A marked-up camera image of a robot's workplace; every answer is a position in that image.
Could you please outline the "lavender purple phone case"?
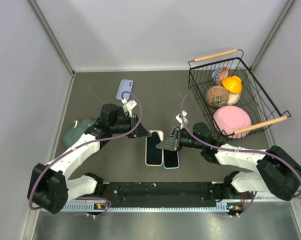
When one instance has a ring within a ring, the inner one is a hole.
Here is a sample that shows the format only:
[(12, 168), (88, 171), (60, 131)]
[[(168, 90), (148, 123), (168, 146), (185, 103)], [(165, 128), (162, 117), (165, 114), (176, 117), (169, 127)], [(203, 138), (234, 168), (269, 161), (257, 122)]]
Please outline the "lavender purple phone case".
[[(134, 81), (130, 79), (122, 79), (120, 81), (117, 94), (116, 94), (116, 99), (121, 101), (122, 100), (122, 93), (123, 92), (131, 92), (133, 88)], [(129, 93), (124, 93), (123, 94), (124, 99), (128, 100), (130, 98)]]

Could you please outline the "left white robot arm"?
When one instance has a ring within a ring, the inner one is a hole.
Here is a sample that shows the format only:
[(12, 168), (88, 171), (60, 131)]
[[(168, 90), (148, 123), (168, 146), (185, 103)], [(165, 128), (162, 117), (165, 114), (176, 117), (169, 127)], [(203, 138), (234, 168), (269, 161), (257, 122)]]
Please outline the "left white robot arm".
[(72, 146), (47, 164), (37, 164), (32, 170), (27, 193), (29, 208), (42, 208), (57, 214), (70, 200), (85, 195), (95, 199), (101, 197), (104, 192), (101, 177), (89, 172), (76, 179), (70, 179), (70, 176), (109, 141), (150, 135), (141, 124), (141, 116), (132, 112), (139, 105), (136, 100), (129, 100), (123, 106), (103, 105), (100, 117)]

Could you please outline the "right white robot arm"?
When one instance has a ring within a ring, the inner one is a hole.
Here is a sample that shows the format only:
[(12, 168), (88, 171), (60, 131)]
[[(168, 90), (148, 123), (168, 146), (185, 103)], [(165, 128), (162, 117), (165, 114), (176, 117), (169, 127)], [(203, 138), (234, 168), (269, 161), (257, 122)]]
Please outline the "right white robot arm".
[(264, 150), (235, 147), (214, 139), (209, 127), (199, 122), (192, 130), (174, 127), (172, 134), (156, 147), (174, 152), (200, 149), (209, 163), (240, 168), (224, 179), (223, 190), (230, 198), (245, 192), (271, 193), (284, 201), (300, 196), (297, 191), (301, 190), (301, 166), (279, 146)]

